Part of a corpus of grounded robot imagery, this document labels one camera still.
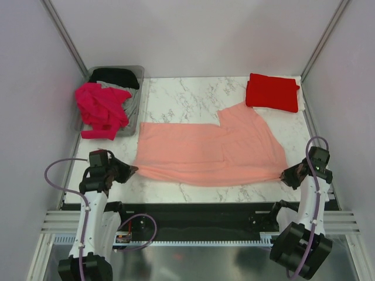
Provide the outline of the magenta t shirt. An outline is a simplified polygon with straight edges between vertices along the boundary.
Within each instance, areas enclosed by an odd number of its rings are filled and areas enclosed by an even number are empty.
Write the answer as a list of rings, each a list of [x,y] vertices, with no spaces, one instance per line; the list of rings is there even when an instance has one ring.
[[[85,83],[75,91],[75,99],[84,124],[90,130],[81,131],[83,139],[114,140],[117,132],[129,124],[122,105],[132,98],[129,91],[99,83]]]

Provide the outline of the grey plastic bin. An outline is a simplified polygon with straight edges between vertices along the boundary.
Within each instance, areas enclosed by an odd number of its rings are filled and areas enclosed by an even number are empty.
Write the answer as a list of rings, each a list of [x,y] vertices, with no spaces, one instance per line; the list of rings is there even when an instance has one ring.
[[[88,79],[90,78],[92,72],[97,68],[102,68],[102,67],[96,67],[96,68],[91,69],[90,72],[89,72]],[[114,66],[114,67],[109,67],[109,68],[124,68],[124,69],[127,69],[127,70],[131,70],[136,75],[136,77],[138,79],[138,82],[139,82],[139,85],[140,85],[140,88],[138,89],[138,99],[137,99],[137,101],[138,101],[138,113],[139,113],[141,93],[142,93],[142,85],[143,85],[143,79],[144,79],[144,68],[141,67],[141,66]],[[77,125],[77,130],[80,131],[80,134],[81,134],[81,131],[83,131],[83,130],[90,130],[91,126],[83,123],[78,107],[77,107],[77,110],[78,110],[78,120],[80,122],[80,124]],[[137,114],[136,122],[133,123],[133,124],[129,123],[126,127],[121,128],[117,132],[116,137],[127,137],[127,136],[134,135],[135,131],[136,131],[136,128],[137,128],[137,122],[138,122],[138,114]]]

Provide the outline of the salmon pink t shirt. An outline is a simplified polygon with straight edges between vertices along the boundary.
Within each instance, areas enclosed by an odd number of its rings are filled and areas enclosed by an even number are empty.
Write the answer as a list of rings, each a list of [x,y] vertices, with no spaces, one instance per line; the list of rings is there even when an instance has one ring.
[[[287,158],[264,119],[243,103],[217,115],[218,125],[141,123],[139,174],[202,187],[278,180]]]

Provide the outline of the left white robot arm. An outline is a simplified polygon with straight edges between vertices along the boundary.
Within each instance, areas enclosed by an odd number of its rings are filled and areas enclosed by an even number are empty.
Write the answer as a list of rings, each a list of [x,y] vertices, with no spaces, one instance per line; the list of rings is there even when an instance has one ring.
[[[81,209],[76,237],[67,259],[58,264],[61,280],[113,280],[110,255],[115,233],[128,225],[121,204],[106,210],[113,182],[124,184],[138,170],[109,150],[89,153],[79,184]]]

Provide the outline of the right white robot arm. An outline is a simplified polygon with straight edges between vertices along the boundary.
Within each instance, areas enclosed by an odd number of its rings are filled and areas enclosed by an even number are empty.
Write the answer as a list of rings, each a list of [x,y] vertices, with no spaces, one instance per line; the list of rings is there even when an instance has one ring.
[[[311,279],[332,250],[333,242],[325,236],[323,214],[333,179],[327,168],[327,149],[313,146],[301,163],[281,173],[281,181],[301,190],[298,208],[280,201],[268,216],[268,223],[280,231],[270,252],[270,259],[287,270],[287,277]]]

